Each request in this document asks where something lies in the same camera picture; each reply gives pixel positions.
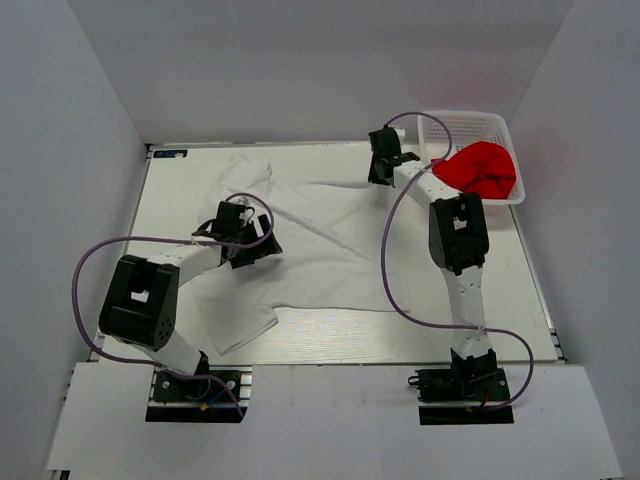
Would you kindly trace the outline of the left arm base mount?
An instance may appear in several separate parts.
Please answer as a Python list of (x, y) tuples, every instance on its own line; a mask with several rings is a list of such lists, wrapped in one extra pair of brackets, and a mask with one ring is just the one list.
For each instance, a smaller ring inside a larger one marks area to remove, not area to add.
[(154, 371), (145, 421), (147, 423), (239, 424), (243, 418), (226, 388), (230, 389), (243, 413), (247, 412), (252, 386), (251, 367), (210, 368), (223, 381), (184, 381), (156, 369)]

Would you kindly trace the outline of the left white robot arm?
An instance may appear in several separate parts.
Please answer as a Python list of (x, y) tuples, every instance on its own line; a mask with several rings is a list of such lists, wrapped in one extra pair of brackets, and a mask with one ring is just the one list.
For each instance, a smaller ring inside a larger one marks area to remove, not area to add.
[(155, 367), (171, 371), (188, 398), (202, 398), (211, 387), (208, 357), (176, 330), (179, 291), (222, 266), (237, 269), (280, 254), (274, 223), (262, 200), (233, 194), (188, 240), (140, 238), (174, 248), (150, 258), (121, 257), (100, 312), (100, 331), (138, 349)]

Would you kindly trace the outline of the white t-shirt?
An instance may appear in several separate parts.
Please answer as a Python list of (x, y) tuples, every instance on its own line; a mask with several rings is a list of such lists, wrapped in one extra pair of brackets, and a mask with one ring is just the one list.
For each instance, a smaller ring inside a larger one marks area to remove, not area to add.
[(279, 307), (390, 310), (380, 248), (390, 188), (365, 181), (278, 180), (269, 162), (237, 156), (212, 183), (199, 220), (233, 193), (251, 193), (274, 213), (282, 253), (237, 269), (224, 265), (191, 281), (196, 307), (216, 351), (225, 355), (278, 322)]

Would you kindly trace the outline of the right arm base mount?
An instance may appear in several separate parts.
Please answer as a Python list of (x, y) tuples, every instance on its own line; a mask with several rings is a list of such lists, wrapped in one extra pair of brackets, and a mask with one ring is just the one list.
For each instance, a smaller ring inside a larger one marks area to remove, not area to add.
[(505, 372), (498, 368), (488, 379), (467, 387), (450, 369), (416, 370), (407, 384), (417, 392), (421, 426), (509, 425), (514, 423), (511, 406), (495, 409), (510, 399)]

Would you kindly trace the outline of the red t-shirt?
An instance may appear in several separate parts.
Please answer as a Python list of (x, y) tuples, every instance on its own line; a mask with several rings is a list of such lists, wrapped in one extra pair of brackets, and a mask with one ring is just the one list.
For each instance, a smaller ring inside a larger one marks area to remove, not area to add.
[(475, 142), (432, 168), (433, 174), (463, 193), (484, 200), (506, 200), (516, 183), (516, 169), (509, 152), (486, 141)]

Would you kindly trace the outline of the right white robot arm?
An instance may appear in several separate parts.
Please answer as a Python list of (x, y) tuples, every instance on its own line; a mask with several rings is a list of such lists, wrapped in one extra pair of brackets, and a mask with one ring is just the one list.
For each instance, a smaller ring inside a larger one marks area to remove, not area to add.
[(449, 295), (454, 359), (479, 359), (492, 350), (486, 332), (481, 279), (489, 238), (481, 198), (447, 185), (419, 157), (401, 151), (396, 131), (369, 134), (371, 183), (401, 190), (428, 214), (428, 249)]

